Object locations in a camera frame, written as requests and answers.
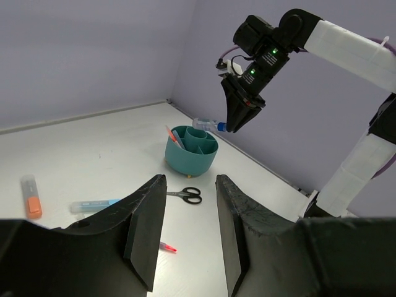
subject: black scissors handle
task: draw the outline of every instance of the black scissors handle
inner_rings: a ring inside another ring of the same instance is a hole
[[[185,187],[181,190],[183,193],[187,195],[182,196],[183,201],[188,204],[200,204],[202,202],[202,198],[200,196],[200,189],[196,187]]]
[[[183,193],[191,195],[200,195],[200,189],[197,189],[196,187],[185,187],[183,190],[181,190]]]

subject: marker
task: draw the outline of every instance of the marker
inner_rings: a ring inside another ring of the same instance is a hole
[[[181,141],[181,138],[180,138],[180,136],[179,136],[179,133],[178,133],[176,130],[174,130],[172,133],[173,133],[174,137],[176,138],[176,140],[178,141],[178,144],[180,145],[180,147],[181,147],[183,150],[185,150],[186,147],[184,146],[183,141]]]
[[[168,252],[177,252],[178,251],[177,249],[170,246],[169,244],[161,243],[161,242],[160,242],[160,249],[163,249],[164,251],[168,251]]]
[[[41,218],[43,211],[41,210],[40,199],[38,198],[37,185],[34,175],[25,175],[20,179],[22,186],[22,194],[24,195],[24,202],[26,214],[28,218]]]
[[[70,205],[70,212],[71,213],[99,212],[113,205],[114,203],[117,203],[118,201],[120,201],[120,199],[73,202]]]

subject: plastic bottle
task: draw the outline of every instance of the plastic bottle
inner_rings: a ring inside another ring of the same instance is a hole
[[[192,126],[198,130],[210,132],[227,132],[226,123],[215,121],[213,119],[195,118],[192,121]]]

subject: scissors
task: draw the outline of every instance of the scissors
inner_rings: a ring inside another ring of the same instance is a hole
[[[200,189],[197,189],[196,187],[185,187],[180,192],[167,192],[166,195],[178,196],[188,204],[200,204],[202,202]]]

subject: red pen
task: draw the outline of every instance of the red pen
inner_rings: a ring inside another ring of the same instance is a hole
[[[178,250],[175,249],[174,247],[171,247],[169,244],[166,243],[160,243],[160,249],[163,249],[164,251],[168,252],[177,252]]]

